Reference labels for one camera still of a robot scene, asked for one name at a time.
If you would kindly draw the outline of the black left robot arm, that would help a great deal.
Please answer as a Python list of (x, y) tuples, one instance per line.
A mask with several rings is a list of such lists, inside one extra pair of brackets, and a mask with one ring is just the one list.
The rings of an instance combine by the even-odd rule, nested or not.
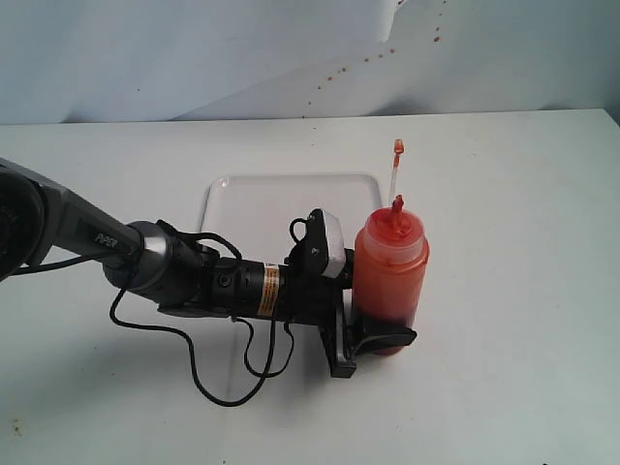
[(405, 323), (348, 317), (344, 293), (353, 285), (354, 252), (336, 219), (314, 209), (305, 233), (281, 264), (243, 259), (212, 232), (182, 232), (164, 222), (122, 224), (72, 190), (10, 161), (1, 164), (1, 274), (47, 270), (54, 247), (77, 261), (99, 262), (116, 288), (155, 302), (179, 318), (275, 320), (314, 326), (330, 374), (349, 378), (359, 355), (411, 345)]

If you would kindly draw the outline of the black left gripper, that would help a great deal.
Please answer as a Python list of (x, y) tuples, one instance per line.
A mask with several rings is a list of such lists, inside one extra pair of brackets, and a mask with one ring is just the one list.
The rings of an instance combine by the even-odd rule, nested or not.
[(278, 320), (318, 329), (333, 378), (349, 379), (355, 359), (367, 354), (391, 355), (411, 346), (417, 332), (398, 321), (365, 314), (353, 317), (347, 330), (344, 293), (353, 287), (355, 251), (345, 249), (345, 265), (336, 279), (300, 273), (284, 260), (284, 287), (278, 303)]

